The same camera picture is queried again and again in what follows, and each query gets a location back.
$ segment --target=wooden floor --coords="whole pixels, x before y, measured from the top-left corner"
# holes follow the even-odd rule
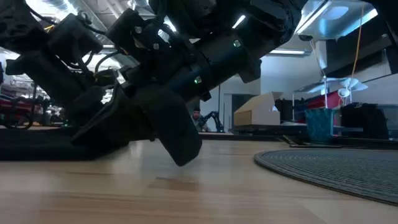
[[[253,163],[277,142],[205,141],[177,167],[159,142],[94,162],[0,163],[0,223],[398,223],[398,208]]]

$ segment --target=fan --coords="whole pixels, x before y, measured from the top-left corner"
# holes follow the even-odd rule
[[[341,98],[349,97],[349,102],[353,102],[353,91],[362,91],[368,88],[367,85],[361,83],[356,78],[346,78],[340,82],[340,84],[344,87],[338,90],[338,95]]]

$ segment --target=teal trash bin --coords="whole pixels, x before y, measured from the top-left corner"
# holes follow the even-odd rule
[[[328,142],[333,138],[333,118],[335,111],[332,109],[313,109],[305,111],[307,129],[310,139],[314,142]]]

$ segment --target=round rug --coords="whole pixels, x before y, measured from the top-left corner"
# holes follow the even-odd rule
[[[254,160],[287,177],[398,206],[398,151],[296,149]]]

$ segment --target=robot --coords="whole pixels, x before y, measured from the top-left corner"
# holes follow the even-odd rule
[[[2,0],[0,46],[21,55],[7,61],[7,74],[26,73],[66,108],[76,127],[69,132],[74,146],[101,154],[129,141],[157,138],[175,163],[184,166],[201,148],[185,103],[209,100],[209,91],[235,74],[245,83],[258,79],[260,58],[292,37],[306,2],[150,0],[156,12],[153,19],[144,20],[127,9],[102,31],[80,12],[59,23],[44,18],[54,25],[46,32],[24,0]],[[396,44],[393,1],[369,2],[386,19]],[[164,24],[166,16],[178,32]],[[168,41],[158,35],[159,30],[170,36]],[[118,51],[109,57],[124,54],[139,61],[139,66],[119,71],[125,83],[117,82],[116,71],[89,71],[81,59],[103,49],[94,33],[114,43]],[[110,88],[112,100],[104,105],[103,92]],[[178,122],[164,117],[177,117]]]
[[[225,133],[224,126],[220,121],[220,114],[218,111],[212,111],[208,115],[199,118],[200,127],[204,127],[210,118],[213,118],[214,123],[216,124],[217,133]]]

